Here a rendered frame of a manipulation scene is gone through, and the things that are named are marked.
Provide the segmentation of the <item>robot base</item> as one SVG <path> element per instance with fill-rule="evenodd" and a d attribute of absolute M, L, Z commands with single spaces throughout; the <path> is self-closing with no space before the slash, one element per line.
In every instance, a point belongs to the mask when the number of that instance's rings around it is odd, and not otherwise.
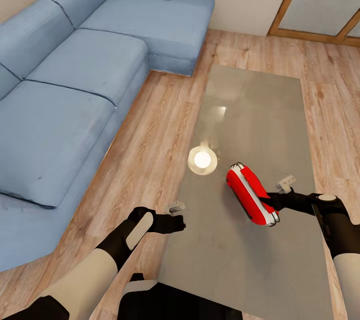
<path fill-rule="evenodd" d="M 125 285 L 117 320 L 243 320 L 238 311 L 134 273 Z"/>

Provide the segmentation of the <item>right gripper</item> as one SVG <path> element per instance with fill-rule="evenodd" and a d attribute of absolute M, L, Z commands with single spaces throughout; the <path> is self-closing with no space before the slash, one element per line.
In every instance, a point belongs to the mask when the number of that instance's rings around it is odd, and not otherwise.
<path fill-rule="evenodd" d="M 269 198 L 261 198 L 259 200 L 267 204 L 270 207 L 273 207 L 275 211 L 280 211 L 283 208 L 288 208 L 292 210 L 298 210 L 296 205 L 297 197 L 300 195 L 295 193 L 293 188 L 288 194 L 279 194 L 279 193 L 266 193 Z"/>

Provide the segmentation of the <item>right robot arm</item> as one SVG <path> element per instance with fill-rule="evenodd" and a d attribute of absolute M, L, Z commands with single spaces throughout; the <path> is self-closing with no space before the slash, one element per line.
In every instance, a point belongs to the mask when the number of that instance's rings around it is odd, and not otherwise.
<path fill-rule="evenodd" d="M 335 264 L 348 320 L 360 320 L 360 224 L 353 225 L 341 199 L 335 195 L 295 193 L 289 176 L 276 184 L 278 193 L 266 193 L 259 200 L 273 207 L 299 210 L 316 216 L 322 236 Z"/>

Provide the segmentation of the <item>radio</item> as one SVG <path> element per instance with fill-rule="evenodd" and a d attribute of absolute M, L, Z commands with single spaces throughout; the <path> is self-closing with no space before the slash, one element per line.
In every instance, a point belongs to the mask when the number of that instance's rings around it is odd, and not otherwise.
<path fill-rule="evenodd" d="M 226 176 L 226 182 L 249 219 L 261 226 L 273 227 L 279 220 L 279 212 L 259 200 L 269 198 L 257 176 L 243 164 L 234 164 Z"/>

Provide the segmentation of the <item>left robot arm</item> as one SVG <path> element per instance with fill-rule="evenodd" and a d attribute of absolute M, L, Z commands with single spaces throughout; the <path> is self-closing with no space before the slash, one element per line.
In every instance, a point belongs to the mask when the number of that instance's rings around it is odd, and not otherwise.
<path fill-rule="evenodd" d="M 3 320 L 89 320 L 138 243 L 149 232 L 184 231 L 186 208 L 177 201 L 165 205 L 163 214 L 136 207 L 113 232 L 64 277 L 40 293 L 27 307 Z"/>

